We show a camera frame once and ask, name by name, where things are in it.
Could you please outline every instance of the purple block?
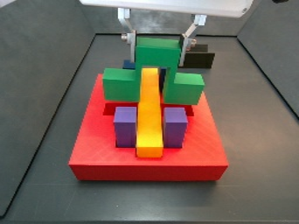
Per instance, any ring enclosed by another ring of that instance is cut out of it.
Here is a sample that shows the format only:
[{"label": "purple block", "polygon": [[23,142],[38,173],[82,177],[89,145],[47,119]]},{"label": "purple block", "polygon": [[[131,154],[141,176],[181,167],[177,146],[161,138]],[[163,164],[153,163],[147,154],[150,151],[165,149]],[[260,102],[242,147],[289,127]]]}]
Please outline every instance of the purple block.
[{"label": "purple block", "polygon": [[117,147],[137,147],[137,107],[117,107],[115,113]]},{"label": "purple block", "polygon": [[182,148],[189,120],[185,108],[165,108],[163,111],[163,147]]}]

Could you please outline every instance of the gray floor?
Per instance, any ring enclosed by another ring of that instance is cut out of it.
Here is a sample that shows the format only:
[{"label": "gray floor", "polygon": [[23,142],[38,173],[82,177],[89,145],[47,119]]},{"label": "gray floor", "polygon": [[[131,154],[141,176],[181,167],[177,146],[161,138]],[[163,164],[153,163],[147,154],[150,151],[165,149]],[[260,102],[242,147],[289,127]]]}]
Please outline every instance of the gray floor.
[{"label": "gray floor", "polygon": [[129,56],[118,36],[98,36],[5,221],[299,221],[298,120],[238,40],[199,42],[217,53],[214,66],[189,72],[207,84],[230,161],[222,180],[75,179],[67,163],[94,82]]}]

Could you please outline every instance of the dark blue block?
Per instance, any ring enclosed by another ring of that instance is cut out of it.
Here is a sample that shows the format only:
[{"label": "dark blue block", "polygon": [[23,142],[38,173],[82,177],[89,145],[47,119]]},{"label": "dark blue block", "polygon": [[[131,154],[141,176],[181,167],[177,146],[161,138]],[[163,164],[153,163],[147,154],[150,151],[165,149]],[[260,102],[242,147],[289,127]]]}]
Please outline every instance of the dark blue block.
[{"label": "dark blue block", "polygon": [[125,60],[125,64],[123,64],[123,69],[133,69],[133,70],[135,70],[137,69],[137,63],[131,62],[130,59],[126,59]]},{"label": "dark blue block", "polygon": [[185,108],[165,108],[163,111],[163,147],[182,148],[187,130],[187,115]]},{"label": "dark blue block", "polygon": [[117,107],[115,113],[117,147],[137,147],[137,107]]},{"label": "dark blue block", "polygon": [[161,67],[161,73],[159,73],[159,90],[161,90],[161,93],[165,91],[166,71],[167,71],[167,67]]}]

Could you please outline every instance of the green block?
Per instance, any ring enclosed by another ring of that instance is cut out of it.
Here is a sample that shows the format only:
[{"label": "green block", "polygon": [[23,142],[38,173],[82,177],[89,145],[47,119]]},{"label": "green block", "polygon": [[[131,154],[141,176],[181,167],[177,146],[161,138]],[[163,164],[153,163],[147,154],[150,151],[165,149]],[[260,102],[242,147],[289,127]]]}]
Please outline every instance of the green block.
[{"label": "green block", "polygon": [[181,55],[179,40],[161,38],[137,39],[135,58],[137,64],[142,67],[171,67],[177,70]]},{"label": "green block", "polygon": [[171,104],[197,105],[202,97],[205,82],[201,74],[178,73],[174,84],[169,83],[163,101]]},{"label": "green block", "polygon": [[141,79],[137,71],[107,68],[103,76],[106,100],[117,102],[139,102]]}]

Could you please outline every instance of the orange bar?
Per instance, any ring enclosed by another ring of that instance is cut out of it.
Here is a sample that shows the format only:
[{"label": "orange bar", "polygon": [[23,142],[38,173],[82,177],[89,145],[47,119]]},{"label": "orange bar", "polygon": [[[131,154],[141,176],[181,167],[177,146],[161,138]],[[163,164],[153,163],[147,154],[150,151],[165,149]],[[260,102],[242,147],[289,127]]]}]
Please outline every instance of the orange bar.
[{"label": "orange bar", "polygon": [[138,104],[137,156],[161,158],[165,153],[159,74],[157,68],[143,69],[141,102]]}]

